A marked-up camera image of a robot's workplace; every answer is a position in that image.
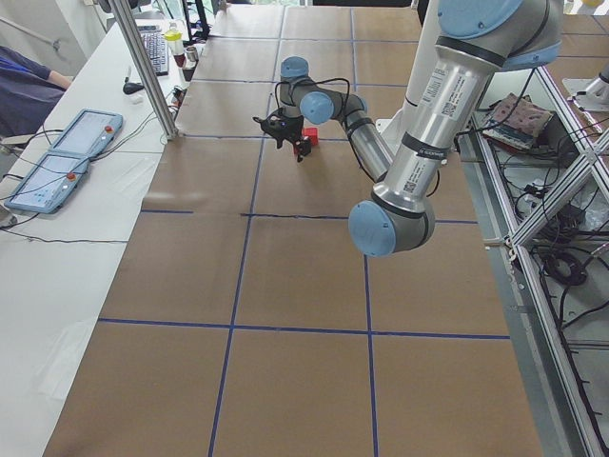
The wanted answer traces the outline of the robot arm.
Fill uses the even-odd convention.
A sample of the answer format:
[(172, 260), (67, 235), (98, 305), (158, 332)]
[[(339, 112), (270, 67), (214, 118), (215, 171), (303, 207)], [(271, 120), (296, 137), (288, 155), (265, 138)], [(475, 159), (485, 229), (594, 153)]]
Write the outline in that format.
[(281, 65), (277, 108), (260, 127), (303, 157), (310, 151), (305, 123), (340, 123), (373, 181), (369, 198), (348, 217), (354, 245), (372, 257), (418, 248), (435, 226), (428, 188), (488, 81), (552, 62), (562, 22), (560, 1), (432, 1), (393, 117), (370, 118), (358, 95), (324, 88), (309, 77), (304, 58), (291, 56)]

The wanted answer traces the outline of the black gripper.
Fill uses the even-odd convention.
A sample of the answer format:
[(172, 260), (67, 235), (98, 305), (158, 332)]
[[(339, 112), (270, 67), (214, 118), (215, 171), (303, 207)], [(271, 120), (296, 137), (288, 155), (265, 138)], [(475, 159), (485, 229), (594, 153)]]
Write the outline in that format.
[(288, 116), (283, 108), (271, 112), (266, 118), (253, 116), (252, 120), (260, 125), (261, 130), (276, 141), (280, 149), (284, 141), (294, 147), (294, 155), (298, 163), (301, 163), (310, 153), (310, 139), (302, 135), (304, 117)]

